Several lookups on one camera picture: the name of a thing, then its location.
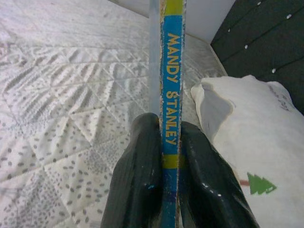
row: dark gray headboard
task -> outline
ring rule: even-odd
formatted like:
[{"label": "dark gray headboard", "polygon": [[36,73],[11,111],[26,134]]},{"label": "dark gray headboard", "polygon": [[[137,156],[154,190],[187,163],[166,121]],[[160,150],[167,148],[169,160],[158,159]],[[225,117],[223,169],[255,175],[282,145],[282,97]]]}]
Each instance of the dark gray headboard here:
[{"label": "dark gray headboard", "polygon": [[280,82],[304,114],[304,0],[236,0],[211,45],[229,76]]}]

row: white wall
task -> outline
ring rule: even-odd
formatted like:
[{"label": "white wall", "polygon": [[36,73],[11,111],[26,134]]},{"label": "white wall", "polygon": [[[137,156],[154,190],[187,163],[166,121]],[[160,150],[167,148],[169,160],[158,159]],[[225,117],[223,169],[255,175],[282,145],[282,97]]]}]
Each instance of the white wall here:
[{"label": "white wall", "polygon": [[[149,16],[149,0],[111,0]],[[186,32],[211,42],[235,0],[187,0]]]}]

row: mattress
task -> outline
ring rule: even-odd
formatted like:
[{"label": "mattress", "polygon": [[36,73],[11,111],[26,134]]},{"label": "mattress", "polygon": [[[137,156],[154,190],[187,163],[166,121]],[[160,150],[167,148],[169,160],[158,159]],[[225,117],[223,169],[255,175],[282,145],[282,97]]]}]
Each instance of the mattress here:
[{"label": "mattress", "polygon": [[[92,228],[132,120],[148,111],[149,22],[106,0],[0,0],[0,228]],[[191,87],[225,75],[186,37]]]}]

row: worn book spine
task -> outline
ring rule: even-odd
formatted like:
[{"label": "worn book spine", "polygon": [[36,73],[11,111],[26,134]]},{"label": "worn book spine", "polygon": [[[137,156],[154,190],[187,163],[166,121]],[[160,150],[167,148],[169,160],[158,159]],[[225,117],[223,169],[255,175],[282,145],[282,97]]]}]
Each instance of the worn book spine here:
[{"label": "worn book spine", "polygon": [[163,153],[162,228],[177,228],[185,1],[160,0],[160,87]]}]

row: pillow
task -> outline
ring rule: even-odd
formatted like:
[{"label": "pillow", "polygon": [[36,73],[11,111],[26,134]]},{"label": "pillow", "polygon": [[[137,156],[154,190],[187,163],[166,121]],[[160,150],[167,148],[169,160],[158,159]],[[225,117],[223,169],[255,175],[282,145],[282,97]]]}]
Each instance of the pillow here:
[{"label": "pillow", "polygon": [[304,224],[304,116],[278,82],[204,78],[191,89],[200,125],[231,165],[263,228]]}]

